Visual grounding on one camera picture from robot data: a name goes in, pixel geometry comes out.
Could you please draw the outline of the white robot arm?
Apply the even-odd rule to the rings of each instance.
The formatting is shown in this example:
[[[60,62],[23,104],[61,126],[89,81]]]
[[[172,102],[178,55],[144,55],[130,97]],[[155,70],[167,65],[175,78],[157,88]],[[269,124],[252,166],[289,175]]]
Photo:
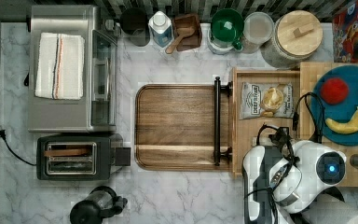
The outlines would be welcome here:
[[[295,224],[305,210],[346,174],[346,156],[309,140],[284,156],[275,146],[253,147],[242,160],[245,224]]]

